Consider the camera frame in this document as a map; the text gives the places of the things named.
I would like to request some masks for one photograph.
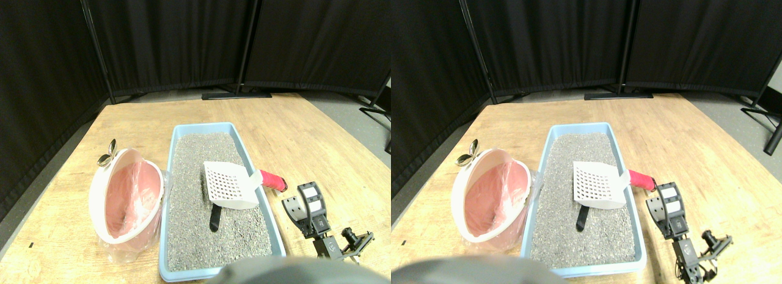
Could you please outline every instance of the blue litter tray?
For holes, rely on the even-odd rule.
[[[255,172],[255,167],[252,166],[252,161],[249,160],[247,150],[244,147],[244,142],[236,132],[236,128],[230,122],[219,123],[202,123],[195,125],[177,125],[174,127],[174,134],[171,136],[171,148],[168,152],[168,172],[171,173],[171,169],[174,167],[174,149],[176,149],[179,138],[191,133],[227,133],[234,139],[234,144],[240,156],[242,156],[242,162],[247,169],[247,174],[251,175]],[[269,233],[269,239],[271,241],[271,255],[273,256],[285,256],[285,248],[282,245],[282,238],[280,237],[280,231],[277,229],[277,223],[274,222],[274,215],[269,208],[269,201],[266,199],[266,194],[261,188],[255,190],[255,194],[258,197],[258,208],[263,213],[263,220],[266,221],[266,231]],[[159,269],[160,277],[166,282],[179,282],[188,280],[198,280],[212,278],[217,275],[223,267],[215,268],[202,268],[198,270],[187,270],[171,272],[168,270],[168,256],[167,256],[167,242],[168,242],[168,195],[166,195],[163,202],[163,219],[162,228],[160,229],[160,254],[159,254]]]
[[[606,122],[599,123],[582,123],[574,125],[555,125],[548,131],[548,138],[546,139],[546,146],[543,149],[543,155],[540,158],[540,165],[538,166],[537,179],[542,180],[544,172],[546,170],[546,159],[551,145],[554,144],[554,140],[559,136],[569,133],[604,133],[611,141],[611,148],[614,152],[614,158],[616,158],[617,168],[621,173],[625,172],[625,163],[622,160],[622,153],[619,152],[619,146],[616,144],[616,138],[614,136],[614,130],[611,130],[611,125]],[[633,198],[633,189],[627,187],[625,189],[625,200],[627,200],[627,210],[630,216],[630,227],[633,228],[633,237],[635,243],[635,258],[633,261],[617,264],[595,264],[590,266],[570,267],[570,268],[555,268],[551,272],[556,273],[563,278],[583,277],[583,276],[595,276],[595,275],[610,275],[627,272],[636,272],[642,270],[646,265],[646,246],[643,245],[643,236],[640,231],[640,222],[638,222],[638,211],[636,209],[635,200]],[[530,211],[527,213],[527,222],[524,225],[524,237],[522,239],[522,253],[521,257],[530,257],[530,251],[533,244],[533,233],[535,231],[535,222],[538,208],[538,197],[533,197],[530,202]]]

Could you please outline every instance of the black curtain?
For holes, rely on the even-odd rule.
[[[391,196],[489,98],[458,0],[391,0]]]
[[[236,83],[254,0],[89,0],[115,96]]]
[[[245,84],[377,96],[389,22],[388,0],[263,0]]]
[[[2,220],[107,91],[79,0],[0,0],[0,47]]]
[[[628,86],[759,96],[782,52],[782,0],[641,0]]]
[[[495,96],[618,83],[628,0],[466,0]]]

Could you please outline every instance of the white plastic scoop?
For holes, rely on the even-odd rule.
[[[598,162],[573,162],[573,200],[589,208],[618,209],[625,206],[628,172],[621,176],[616,167]]]
[[[245,167],[228,162],[203,162],[206,189],[212,203],[231,209],[251,209],[258,205],[255,189],[263,178],[258,170],[247,175]]]

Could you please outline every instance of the table surface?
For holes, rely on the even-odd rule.
[[[118,148],[134,147],[165,169],[174,126],[207,122],[232,122],[254,166],[287,181],[290,188],[280,196],[265,189],[288,256],[316,253],[312,239],[304,239],[280,201],[298,197],[299,184],[316,181],[329,206],[330,235],[344,246],[343,228],[357,235],[373,231],[376,239],[361,255],[361,264],[389,276],[389,168],[304,98],[275,94],[271,99],[106,106],[0,261],[0,282],[163,282],[158,244],[123,265],[110,263],[98,246],[87,211],[95,161],[117,139]]]
[[[658,183],[676,182],[687,210],[689,236],[699,253],[706,250],[700,238],[706,229],[717,237],[734,237],[734,244],[718,258],[720,269],[711,283],[779,281],[782,186],[736,140],[678,94],[487,106],[391,232],[397,254],[394,268],[466,253],[453,223],[450,194],[459,170],[453,161],[467,153],[473,139],[483,149],[499,147],[537,170],[551,126],[586,122],[611,124],[628,169],[650,175]],[[634,196],[647,250],[645,268],[570,281],[679,282],[672,241],[662,237],[646,209],[645,200],[657,194],[634,188]],[[519,249],[507,254],[518,256]]]

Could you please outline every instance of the white label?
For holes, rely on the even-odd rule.
[[[660,190],[660,195],[662,195],[662,198],[675,197],[676,189],[674,189],[673,187],[669,189],[662,189]]]
[[[315,211],[317,211],[318,209],[321,209],[321,208],[322,208],[322,206],[321,206],[321,201],[320,200],[316,200],[316,201],[313,201],[312,203],[310,203],[310,213],[315,213]]]
[[[316,195],[318,195],[318,192],[315,191],[315,188],[304,189],[305,197],[315,197]]]
[[[677,201],[673,201],[673,202],[670,202],[670,203],[666,203],[665,204],[665,209],[668,210],[668,214],[671,214],[671,213],[673,213],[675,211],[679,211],[680,209],[682,209],[682,205],[677,200]]]

